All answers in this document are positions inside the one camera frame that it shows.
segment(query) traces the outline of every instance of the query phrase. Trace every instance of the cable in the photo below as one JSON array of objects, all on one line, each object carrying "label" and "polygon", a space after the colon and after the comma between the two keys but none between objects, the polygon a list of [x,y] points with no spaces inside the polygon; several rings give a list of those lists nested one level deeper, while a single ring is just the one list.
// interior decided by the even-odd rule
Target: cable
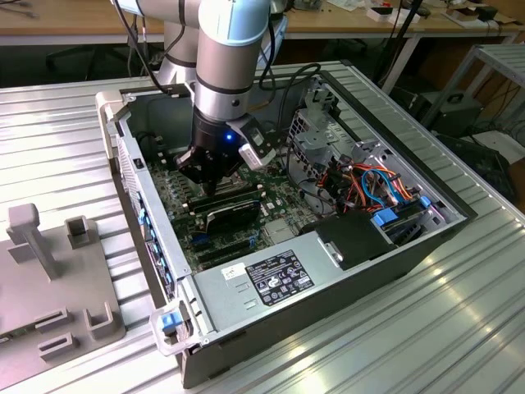
[{"label": "cable", "polygon": [[305,193],[306,195],[310,195],[312,197],[315,197],[319,201],[327,203],[328,206],[333,207],[334,204],[330,200],[324,199],[320,195],[316,195],[314,193],[309,192],[308,190],[303,189],[297,183],[295,183],[295,181],[292,179],[292,177],[290,175],[290,153],[291,153],[291,150],[292,150],[292,144],[290,142],[290,144],[288,145],[288,150],[286,151],[286,175],[288,176],[288,181],[290,182],[290,184],[292,186],[295,186],[295,187],[301,189],[303,191],[303,193]]},{"label": "cable", "polygon": [[510,90],[508,93],[512,92],[512,91],[515,91],[513,96],[510,98],[510,100],[505,103],[506,99],[507,99],[507,94],[505,95],[505,97],[503,98],[503,103],[501,104],[501,108],[500,110],[496,113],[497,117],[499,118],[501,115],[503,115],[503,111],[505,108],[507,108],[507,106],[512,103],[512,101],[516,98],[516,96],[518,95],[519,93],[519,86],[516,86],[516,88]]},{"label": "cable", "polygon": [[312,78],[313,76],[315,76],[321,70],[321,65],[319,63],[310,63],[310,64],[307,64],[306,66],[302,66],[290,77],[290,79],[288,80],[288,83],[286,84],[285,91],[283,92],[282,97],[281,97],[281,105],[279,107],[279,115],[277,117],[277,130],[276,130],[277,133],[282,132],[282,114],[285,111],[286,97],[288,96],[288,93],[290,92],[291,87],[294,86],[294,81],[297,79],[297,77],[303,74],[309,68],[314,68],[315,70],[310,71],[302,79],[302,81],[308,80]]},{"label": "cable", "polygon": [[492,73],[491,73],[491,76],[489,76],[489,77],[485,80],[485,82],[483,82],[483,85],[477,90],[476,94],[474,94],[474,98],[475,98],[475,99],[477,98],[477,96],[479,96],[479,94],[482,92],[482,90],[484,90],[484,89],[486,88],[487,84],[488,84],[489,82],[491,82],[491,81],[494,79],[494,77],[495,77],[495,73],[492,72]]},{"label": "cable", "polygon": [[268,89],[263,86],[263,82],[266,79],[266,75],[268,74],[268,72],[272,71],[272,64],[274,60],[276,60],[276,32],[273,29],[273,23],[271,19],[268,20],[268,32],[270,33],[270,57],[266,59],[266,55],[264,54],[264,52],[262,52],[262,55],[266,60],[266,66],[264,67],[264,71],[262,72],[261,77],[259,78],[259,89],[266,91],[271,90],[272,92],[275,92],[275,78],[272,78],[274,84],[272,88]]},{"label": "cable", "polygon": [[[131,31],[135,32],[135,37],[139,33],[137,31],[137,15],[133,15],[133,22],[131,22]],[[133,57],[133,52],[135,51],[133,47],[130,45],[130,41],[128,40],[128,46],[130,47],[130,50],[128,52],[128,60],[127,60],[127,68],[128,68],[128,76],[131,78],[133,76],[133,72],[131,71],[131,59]]]},{"label": "cable", "polygon": [[[255,104],[251,106],[250,108],[248,108],[248,112],[257,111],[259,109],[267,107],[268,105],[272,103],[272,101],[275,99],[276,94],[277,94],[276,77],[273,75],[273,71],[272,71],[272,63],[275,60],[275,56],[276,56],[276,34],[273,29],[273,23],[272,23],[271,18],[268,18],[268,32],[270,33],[270,58],[268,59],[266,58],[266,54],[261,48],[261,56],[266,62],[266,66],[264,67],[264,71],[262,72],[259,78],[259,89],[262,91],[271,91],[271,94],[267,100],[264,100],[262,103]],[[270,73],[270,78],[272,80],[272,87],[270,89],[266,88],[263,85],[263,82],[266,79],[266,75],[268,73]]]},{"label": "cable", "polygon": [[507,85],[507,91],[505,92],[504,94],[504,97],[503,97],[503,100],[501,102],[501,105],[500,105],[500,108],[496,111],[495,115],[492,117],[491,119],[491,122],[493,122],[499,115],[500,115],[500,112],[503,111],[504,109],[504,106],[505,106],[505,101],[507,100],[507,95],[509,94],[509,91],[510,91],[510,85],[511,85],[511,82],[510,80],[508,80],[508,85]]},{"label": "cable", "polygon": [[[383,56],[385,56],[385,51],[386,49],[388,48],[388,45],[390,44],[390,40],[392,39],[392,37],[394,37],[394,32],[395,32],[395,27],[397,26],[397,21],[399,20],[399,14],[401,13],[401,2],[399,2],[399,7],[397,8],[397,15],[395,16],[395,22],[394,22],[394,26],[392,27],[392,31],[390,32],[390,37],[388,38],[388,40],[386,41],[386,45],[385,47],[383,48],[383,50],[381,51],[381,54],[379,55],[379,59],[381,59]],[[376,63],[376,67],[375,67],[375,70],[373,72],[373,74],[375,75],[376,72],[377,72],[377,68],[380,66],[380,62],[377,62]]]},{"label": "cable", "polygon": [[162,59],[177,45],[177,43],[182,39],[182,36],[184,35],[184,32],[186,30],[186,26],[182,26],[182,29],[180,29],[179,35],[175,37],[173,41],[171,41],[171,44],[167,46],[167,48],[162,53]]},{"label": "cable", "polygon": [[148,73],[149,78],[151,78],[151,81],[153,82],[153,84],[155,85],[157,89],[159,89],[164,94],[171,95],[171,88],[169,87],[165,88],[158,83],[157,77],[155,76],[155,74],[153,74],[151,67],[146,61],[144,54],[142,53],[142,50],[139,47],[139,43],[137,42],[137,39],[133,36],[133,33],[131,32],[131,28],[128,25],[126,18],[124,17],[124,12],[122,11],[121,5],[119,4],[118,0],[114,0],[113,3],[115,4],[116,13],[118,14],[118,17],[121,20],[121,23],[124,25],[124,28],[126,29],[126,33],[128,34],[128,38],[130,39],[133,49],[137,52],[137,55],[139,55],[139,59],[142,62],[142,65],[144,66],[144,68],[146,69],[146,72]]}]

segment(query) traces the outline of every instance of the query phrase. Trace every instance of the gray block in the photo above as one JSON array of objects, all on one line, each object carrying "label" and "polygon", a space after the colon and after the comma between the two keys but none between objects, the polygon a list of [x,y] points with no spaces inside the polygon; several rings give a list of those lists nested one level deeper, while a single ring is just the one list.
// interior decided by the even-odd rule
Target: gray block
[{"label": "gray block", "polygon": [[44,361],[52,360],[59,355],[68,353],[76,348],[76,340],[70,332],[54,337],[49,341],[39,343],[39,357]]},{"label": "gray block", "polygon": [[30,244],[27,242],[7,248],[7,251],[17,264],[36,258]]},{"label": "gray block", "polygon": [[[64,226],[42,231],[61,274],[51,282],[36,257],[16,264],[7,251],[14,247],[14,243],[0,242],[0,338],[8,332],[18,334],[0,344],[0,391],[125,335],[97,225],[93,220],[85,223],[93,235],[93,242],[76,250],[71,248]],[[84,309],[93,316],[89,329],[84,320]],[[107,309],[111,310],[112,323],[108,322]],[[98,329],[100,323],[107,328]],[[92,337],[92,328],[99,338],[96,341]],[[62,345],[69,351],[62,353],[59,349],[49,356],[51,358],[46,355],[46,360],[40,358],[39,345],[68,332],[76,347],[71,348],[65,341],[57,346]]]},{"label": "gray block", "polygon": [[40,332],[48,332],[59,328],[64,324],[68,324],[72,320],[72,316],[66,308],[60,308],[40,316],[34,320],[34,328]]},{"label": "gray block", "polygon": [[7,234],[15,245],[20,245],[22,238],[27,241],[34,255],[42,264],[43,270],[52,281],[59,277],[57,262],[49,249],[47,241],[37,228],[40,225],[39,211],[34,204],[22,204],[8,209],[9,228]]},{"label": "gray block", "polygon": [[67,219],[64,224],[67,230],[67,239],[72,249],[87,246],[94,241],[93,234],[88,227],[88,221],[85,216]]},{"label": "gray block", "polygon": [[94,341],[107,337],[115,332],[116,320],[107,302],[104,302],[105,314],[93,317],[87,309],[84,309],[84,321],[89,335]]}]

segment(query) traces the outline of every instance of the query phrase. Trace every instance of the motherboard slot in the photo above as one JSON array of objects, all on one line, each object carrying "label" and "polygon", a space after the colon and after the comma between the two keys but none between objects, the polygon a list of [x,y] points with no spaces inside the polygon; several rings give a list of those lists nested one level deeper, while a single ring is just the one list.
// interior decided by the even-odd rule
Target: motherboard slot
[{"label": "motherboard slot", "polygon": [[259,199],[262,192],[263,190],[260,190],[257,185],[251,185],[238,190],[228,191],[221,195],[214,195],[193,201],[189,200],[186,204],[190,212],[201,213],[220,205],[234,203],[239,199],[245,199],[247,196],[252,197],[253,195],[255,199]]},{"label": "motherboard slot", "polygon": [[244,240],[240,242],[236,242],[232,245],[225,246],[224,248],[220,248],[217,250],[214,250],[212,252],[208,252],[206,254],[203,254],[198,257],[199,263],[206,263],[213,259],[218,259],[220,257],[224,257],[228,254],[232,254],[234,252],[237,252],[242,249],[247,249],[253,244],[250,240]]}]

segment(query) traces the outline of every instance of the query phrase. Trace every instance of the blue tab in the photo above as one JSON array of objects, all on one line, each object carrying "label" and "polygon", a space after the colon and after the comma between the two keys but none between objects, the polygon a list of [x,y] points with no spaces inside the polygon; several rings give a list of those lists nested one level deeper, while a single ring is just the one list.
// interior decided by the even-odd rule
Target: blue tab
[{"label": "blue tab", "polygon": [[139,225],[143,225],[144,224],[144,218],[146,217],[146,210],[144,208],[142,208],[139,212]]},{"label": "blue tab", "polygon": [[373,216],[374,221],[380,227],[385,226],[386,224],[390,222],[393,222],[397,218],[398,217],[394,213],[394,211],[392,211],[392,208],[382,209],[381,211],[374,213],[374,216]]},{"label": "blue tab", "polygon": [[184,322],[184,319],[180,315],[180,312],[176,311],[171,312],[170,314],[164,314],[163,316],[161,316],[161,321],[162,330],[165,334],[168,335],[175,332],[175,328],[177,326],[180,326]]},{"label": "blue tab", "polygon": [[421,199],[419,199],[419,201],[421,201],[422,206],[425,208],[430,207],[430,205],[432,204],[432,202],[425,195]]}]

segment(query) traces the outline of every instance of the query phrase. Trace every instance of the warning label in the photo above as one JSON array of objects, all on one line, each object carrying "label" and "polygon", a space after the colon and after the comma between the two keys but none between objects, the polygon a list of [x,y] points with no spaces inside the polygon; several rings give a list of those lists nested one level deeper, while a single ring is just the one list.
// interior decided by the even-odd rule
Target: warning label
[{"label": "warning label", "polygon": [[246,267],[262,302],[272,306],[313,286],[293,250]]}]

